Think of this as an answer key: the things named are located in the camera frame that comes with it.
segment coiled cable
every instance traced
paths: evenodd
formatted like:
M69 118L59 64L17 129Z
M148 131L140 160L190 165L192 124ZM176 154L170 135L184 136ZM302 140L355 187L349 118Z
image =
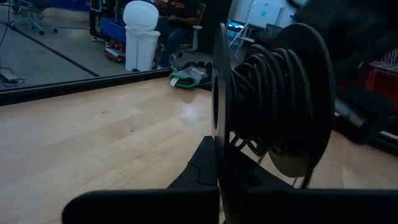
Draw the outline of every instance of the coiled cable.
M232 69L232 145L248 146L257 156L303 154L315 131L310 85L298 55L289 49L251 46L252 54ZM313 172L310 162L302 188Z

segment gray floor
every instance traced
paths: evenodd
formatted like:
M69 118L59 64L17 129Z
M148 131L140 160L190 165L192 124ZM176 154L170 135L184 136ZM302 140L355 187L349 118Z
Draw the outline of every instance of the gray floor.
M0 6L1 23L7 22L7 9ZM21 17L11 10L10 21ZM130 73L124 69L124 64L106 59L103 53L103 41L91 41L88 13L47 9L43 22L48 25L44 27L45 35L39 35L39 32L31 29L29 24L19 24L17 28L101 77ZM0 34L3 34L5 27L0 25ZM52 27L57 27L58 33L54 34ZM189 61L211 62L212 57L199 53L184 53L178 64L183 65ZM25 80L18 87L0 85L0 90L94 78L74 64L10 29L0 48L0 66L11 68L16 76Z

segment office chair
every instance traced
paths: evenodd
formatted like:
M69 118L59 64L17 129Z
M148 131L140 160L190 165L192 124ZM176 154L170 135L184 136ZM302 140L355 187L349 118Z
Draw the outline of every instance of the office chair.
M13 8L19 9L19 14L25 18L17 19L10 22L11 28L15 29L15 25L24 22L30 22L32 24L32 29L38 29L40 35L44 35L42 23L39 20L44 18L44 10L52 7L52 0L14 0Z
M201 24L201 19L203 17L203 14L205 13L205 9L206 9L206 4L201 3L200 4L201 15L200 15L199 24ZM193 26L192 44L181 44L181 46L177 49L177 52L176 52L178 57L182 57L184 51L198 50L198 33L199 33L199 30L201 30L201 29L202 29L202 26L200 26L200 25Z

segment light wood floor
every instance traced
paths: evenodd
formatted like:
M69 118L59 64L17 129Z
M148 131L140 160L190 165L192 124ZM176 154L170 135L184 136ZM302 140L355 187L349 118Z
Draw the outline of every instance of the light wood floor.
M210 112L210 92L166 79L0 108L0 223L60 223L84 192L168 186L211 134ZM396 157L333 133L311 186L398 189L397 170Z

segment person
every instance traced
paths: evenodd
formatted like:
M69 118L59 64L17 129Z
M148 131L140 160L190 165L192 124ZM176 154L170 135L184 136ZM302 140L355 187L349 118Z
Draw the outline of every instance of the person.
M169 57L181 44L191 44L193 26L199 25L201 10L199 0L155 0L159 10L159 21L155 30L160 38L166 37L165 49L159 61L159 68L170 66Z

